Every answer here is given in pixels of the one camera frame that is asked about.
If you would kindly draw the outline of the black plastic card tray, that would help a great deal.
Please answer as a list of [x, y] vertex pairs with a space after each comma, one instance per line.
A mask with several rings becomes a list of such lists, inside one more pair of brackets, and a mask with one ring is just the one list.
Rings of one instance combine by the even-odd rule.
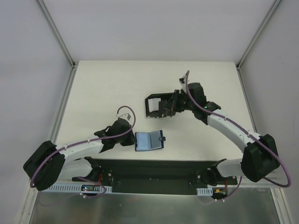
[[151, 94], [144, 100], [147, 118], [175, 116], [174, 93]]

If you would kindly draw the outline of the blue leather card holder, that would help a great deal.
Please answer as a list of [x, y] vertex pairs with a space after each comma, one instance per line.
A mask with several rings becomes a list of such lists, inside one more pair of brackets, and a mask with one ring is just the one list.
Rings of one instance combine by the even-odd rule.
[[[162, 148], [164, 148], [164, 142], [166, 141], [166, 137], [163, 134], [162, 130], [159, 130], [161, 133], [160, 140], [162, 142]], [[147, 151], [153, 151], [150, 149], [150, 133], [145, 133], [145, 132], [138, 132], [135, 133], [135, 151], [137, 152], [147, 152]]]

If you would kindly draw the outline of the dark credit card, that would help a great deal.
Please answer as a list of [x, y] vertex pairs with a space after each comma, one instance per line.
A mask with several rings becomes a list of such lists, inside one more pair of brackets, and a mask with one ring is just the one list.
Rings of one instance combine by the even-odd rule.
[[150, 136], [150, 149], [156, 150], [162, 148], [162, 142], [160, 140], [161, 133], [160, 131], [154, 131], [149, 134]]

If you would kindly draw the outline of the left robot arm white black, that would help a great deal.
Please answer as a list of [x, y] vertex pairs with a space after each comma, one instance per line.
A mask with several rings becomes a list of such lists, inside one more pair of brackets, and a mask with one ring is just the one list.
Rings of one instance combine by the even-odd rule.
[[100, 183], [103, 169], [93, 155], [135, 143], [129, 114], [121, 115], [111, 126], [97, 131], [91, 138], [58, 146], [43, 142], [23, 165], [30, 178], [30, 187], [43, 191], [56, 181], [90, 181]]

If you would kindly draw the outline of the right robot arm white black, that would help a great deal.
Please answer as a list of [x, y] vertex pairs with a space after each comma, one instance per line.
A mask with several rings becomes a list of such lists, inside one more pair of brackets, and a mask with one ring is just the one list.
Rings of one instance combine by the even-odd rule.
[[208, 177], [212, 185], [234, 175], [258, 182], [281, 166], [274, 138], [251, 132], [229, 118], [219, 105], [207, 100], [200, 83], [186, 84], [182, 90], [170, 93], [159, 103], [159, 109], [171, 117], [191, 111], [196, 119], [222, 133], [240, 149], [242, 158], [222, 159], [211, 167]]

